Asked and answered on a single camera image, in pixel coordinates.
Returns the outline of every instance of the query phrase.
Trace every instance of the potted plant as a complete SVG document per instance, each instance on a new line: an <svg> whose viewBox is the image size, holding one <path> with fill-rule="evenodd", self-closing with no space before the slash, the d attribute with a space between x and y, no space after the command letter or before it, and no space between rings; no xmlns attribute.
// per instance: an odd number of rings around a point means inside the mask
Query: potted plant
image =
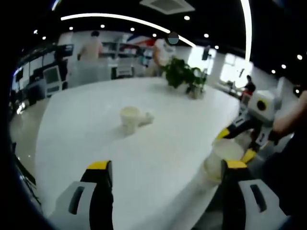
<svg viewBox="0 0 307 230"><path fill-rule="evenodd" d="M192 98L203 93L206 77L199 68L191 68L184 60L173 58L162 70L169 86L177 89L181 84L187 84L186 94Z"/></svg>

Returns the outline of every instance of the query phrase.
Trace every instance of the green plant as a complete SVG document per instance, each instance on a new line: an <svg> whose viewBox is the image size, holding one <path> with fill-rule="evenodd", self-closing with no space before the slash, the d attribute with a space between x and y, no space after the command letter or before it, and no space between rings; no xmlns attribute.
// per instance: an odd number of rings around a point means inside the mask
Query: green plant
<svg viewBox="0 0 307 230"><path fill-rule="evenodd" d="M178 88L185 83L188 85L186 93L190 93L195 87L203 87L206 78L202 76L199 68L191 68L184 60L173 58L169 64L162 67L169 86Z"/></svg>

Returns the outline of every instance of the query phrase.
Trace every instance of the floor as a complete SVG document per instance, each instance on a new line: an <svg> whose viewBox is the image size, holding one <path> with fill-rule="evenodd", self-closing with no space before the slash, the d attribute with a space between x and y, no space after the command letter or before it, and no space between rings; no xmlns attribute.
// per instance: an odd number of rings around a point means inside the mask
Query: floor
<svg viewBox="0 0 307 230"><path fill-rule="evenodd" d="M15 154L33 177L36 139L48 101L49 99L38 101L21 114L16 114L10 123L12 142L16 142Z"/></svg>

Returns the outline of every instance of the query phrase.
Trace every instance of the air conditioner vent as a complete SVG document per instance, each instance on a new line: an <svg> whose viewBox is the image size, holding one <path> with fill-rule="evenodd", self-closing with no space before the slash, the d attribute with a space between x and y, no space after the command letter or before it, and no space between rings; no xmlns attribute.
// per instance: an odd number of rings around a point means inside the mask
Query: air conditioner vent
<svg viewBox="0 0 307 230"><path fill-rule="evenodd" d="M140 4L167 15L195 10L184 0L142 0Z"/></svg>

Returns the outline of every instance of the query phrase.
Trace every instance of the white table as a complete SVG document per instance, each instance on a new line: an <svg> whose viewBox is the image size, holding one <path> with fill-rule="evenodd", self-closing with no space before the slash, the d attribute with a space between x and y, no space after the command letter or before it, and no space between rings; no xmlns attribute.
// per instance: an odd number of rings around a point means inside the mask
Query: white table
<svg viewBox="0 0 307 230"><path fill-rule="evenodd" d="M128 105L155 119L125 137L119 111ZM218 90L208 87L202 100L192 100L161 78L105 81L55 94L36 144L45 215L89 164L112 160L114 229L190 230L216 190L199 193L192 182L238 108L238 100Z"/></svg>

